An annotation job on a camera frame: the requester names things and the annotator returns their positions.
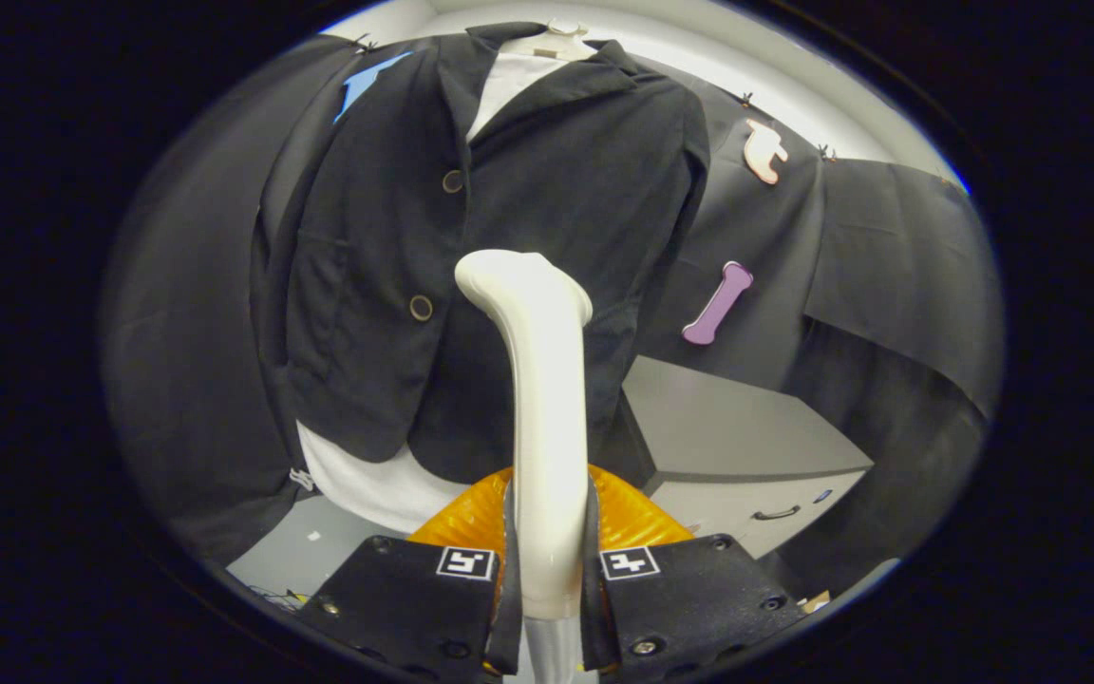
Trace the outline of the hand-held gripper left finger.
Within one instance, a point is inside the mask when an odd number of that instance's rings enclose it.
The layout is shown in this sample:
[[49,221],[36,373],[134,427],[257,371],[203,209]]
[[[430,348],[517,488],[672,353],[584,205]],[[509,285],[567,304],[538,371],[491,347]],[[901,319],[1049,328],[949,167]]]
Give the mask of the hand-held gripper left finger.
[[516,675],[512,478],[509,468],[481,478],[405,540],[374,534],[362,541],[299,618],[416,679]]

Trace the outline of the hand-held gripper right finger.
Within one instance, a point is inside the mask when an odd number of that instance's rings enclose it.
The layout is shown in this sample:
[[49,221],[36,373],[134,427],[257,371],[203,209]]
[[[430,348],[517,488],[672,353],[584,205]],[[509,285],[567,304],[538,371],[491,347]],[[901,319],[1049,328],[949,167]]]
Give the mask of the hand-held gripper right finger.
[[696,536],[612,472],[589,467],[583,668],[685,679],[750,654],[804,618],[726,533]]

